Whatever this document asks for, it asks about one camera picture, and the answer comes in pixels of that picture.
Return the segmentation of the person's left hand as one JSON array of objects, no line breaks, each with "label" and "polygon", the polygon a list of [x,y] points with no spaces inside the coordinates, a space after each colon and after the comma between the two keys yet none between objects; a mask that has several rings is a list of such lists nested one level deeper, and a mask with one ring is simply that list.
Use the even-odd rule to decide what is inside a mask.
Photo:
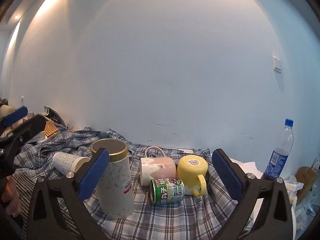
[{"label": "person's left hand", "polygon": [[13,176],[8,176],[7,180],[8,182],[1,195],[1,200],[7,204],[7,207],[5,208],[6,213],[10,216],[17,217],[21,213],[21,202],[19,193],[16,189],[16,181]]}]

